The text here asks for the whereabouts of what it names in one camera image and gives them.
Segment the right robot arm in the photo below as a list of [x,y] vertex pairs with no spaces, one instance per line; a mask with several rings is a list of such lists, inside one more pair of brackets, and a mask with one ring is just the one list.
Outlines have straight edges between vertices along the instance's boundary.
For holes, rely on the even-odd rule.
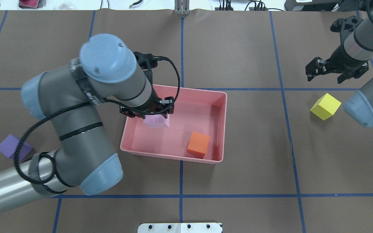
[[[373,6],[365,1],[366,19],[338,18],[330,30],[339,33],[340,45],[328,59],[315,57],[305,67],[308,81],[318,75],[339,74],[337,82],[358,79],[370,69],[373,59]],[[343,110],[364,128],[373,128],[373,78],[343,104]]]

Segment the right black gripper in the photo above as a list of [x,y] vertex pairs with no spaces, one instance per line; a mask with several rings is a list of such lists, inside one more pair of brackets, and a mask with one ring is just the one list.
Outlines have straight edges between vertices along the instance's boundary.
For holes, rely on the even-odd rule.
[[338,47],[329,59],[323,60],[320,57],[315,57],[305,66],[308,82],[316,76],[327,75],[328,71],[347,76],[362,76],[368,70],[369,64],[367,61],[351,58],[343,47]]

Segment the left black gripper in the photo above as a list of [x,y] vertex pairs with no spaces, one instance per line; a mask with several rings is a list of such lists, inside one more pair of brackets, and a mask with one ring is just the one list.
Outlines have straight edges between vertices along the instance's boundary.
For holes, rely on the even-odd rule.
[[157,94],[141,94],[126,101],[126,107],[120,106],[119,112],[129,118],[146,115],[162,115],[165,119],[174,112],[174,97],[161,99]]

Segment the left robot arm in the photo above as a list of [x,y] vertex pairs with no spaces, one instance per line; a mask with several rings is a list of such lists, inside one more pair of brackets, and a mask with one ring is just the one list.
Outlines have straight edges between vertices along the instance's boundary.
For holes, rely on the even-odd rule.
[[[27,81],[22,102],[38,122],[19,140],[14,167],[0,172],[0,214],[73,187],[96,195],[119,183],[122,166],[96,106],[117,104],[129,118],[172,114],[177,97],[161,99],[153,88],[151,69],[158,61],[170,59],[132,52],[115,35],[98,34],[68,65]],[[19,162],[25,140],[48,121],[61,148]]]

